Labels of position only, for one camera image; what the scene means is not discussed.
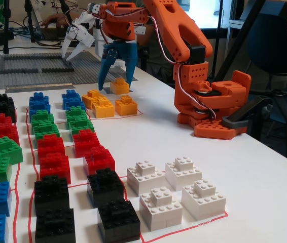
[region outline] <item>yellow lego brick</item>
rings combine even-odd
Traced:
[[[114,82],[111,82],[110,91],[116,95],[129,94],[130,87],[124,78],[118,77]]]
[[[86,108],[91,110],[93,109],[93,102],[96,102],[98,97],[103,97],[98,90],[89,90],[87,95],[82,96],[82,101],[84,102]]]
[[[113,117],[114,106],[106,97],[98,97],[93,102],[93,114],[96,118]]]
[[[138,104],[129,95],[123,95],[121,100],[115,101],[115,111],[119,115],[137,115]]]

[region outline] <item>window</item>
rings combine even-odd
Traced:
[[[200,29],[217,28],[220,0],[177,0]],[[232,0],[224,0],[222,28],[228,27]]]

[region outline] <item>white table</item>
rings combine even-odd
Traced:
[[[245,22],[244,20],[229,20],[227,41],[226,41],[226,48],[225,48],[225,57],[227,56],[228,48],[231,48],[233,29],[241,29],[244,22]]]
[[[11,45],[20,45],[24,41],[14,42]],[[31,52],[35,51],[11,50],[11,53]],[[164,169],[166,162],[173,161],[176,156],[186,155],[202,170],[203,177],[213,181],[219,192],[227,197],[228,217],[163,237],[158,242],[194,240],[214,243],[286,243],[287,159],[246,134],[229,141],[194,137],[191,127],[176,122],[178,111],[173,104],[174,90],[138,68],[134,76],[138,81],[131,85],[133,92],[130,95],[138,103],[138,108],[143,114],[121,119],[93,120],[101,144],[110,150],[116,161],[119,176],[125,176],[126,168],[134,166],[138,161],[149,159],[158,168]],[[95,88],[97,84],[76,85],[76,91],[80,95]],[[61,104],[62,93],[65,93],[65,90],[44,91],[44,94],[49,96],[55,122],[59,123],[58,127],[67,147],[66,155],[69,156],[73,186],[69,189],[69,198],[70,207],[75,211],[77,243],[101,242],[96,225],[97,210],[92,209],[86,193],[87,181],[82,168],[83,160],[74,158],[73,143],[63,123],[65,116]],[[14,218],[17,220],[16,242],[29,242],[29,222],[30,236],[32,242],[35,242],[36,217],[34,210],[30,213],[29,204],[36,180],[34,168],[39,171],[39,165],[36,152],[35,160],[32,158],[25,122],[26,108],[31,95],[32,92],[10,94],[17,108],[17,128],[24,162],[20,164],[18,180],[18,166],[13,166],[11,187],[17,188],[19,192],[19,204],[16,207],[16,192],[12,191],[11,217],[8,218],[9,242],[13,242]],[[112,102],[118,98],[115,95],[107,97]],[[31,135],[30,138],[34,146],[34,136]],[[138,210],[138,197],[127,185],[126,188],[129,200]],[[141,232],[145,241],[149,241],[170,231],[197,224],[199,222],[195,222],[189,213],[184,211],[182,225],[148,232],[145,223],[142,222]]]

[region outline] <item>person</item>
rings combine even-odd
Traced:
[[[121,0],[117,2],[133,2],[136,4],[136,7],[145,7],[142,0]],[[76,19],[79,18],[80,13],[71,12],[70,16],[72,19]],[[52,23],[55,23],[57,28],[68,26],[64,14],[51,15],[45,19],[41,25],[47,28],[48,25]],[[144,26],[146,27],[146,33],[145,35],[137,35],[137,42],[139,44],[138,50],[144,47],[148,47],[149,49],[149,58],[147,59],[147,73],[173,87],[173,66],[167,62],[160,50],[154,25],[151,23],[144,24]],[[166,56],[171,59],[171,55],[164,45],[163,49],[166,53]]]

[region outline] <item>gray baseplate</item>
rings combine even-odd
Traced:
[[[80,85],[97,83],[101,62],[89,52],[81,52],[71,60],[74,71],[42,72],[44,68],[59,70],[66,68],[66,63],[59,57],[61,57],[60,53],[0,55],[0,89],[50,84]],[[118,67],[111,68],[105,82],[112,82],[120,76],[125,76],[124,70]]]

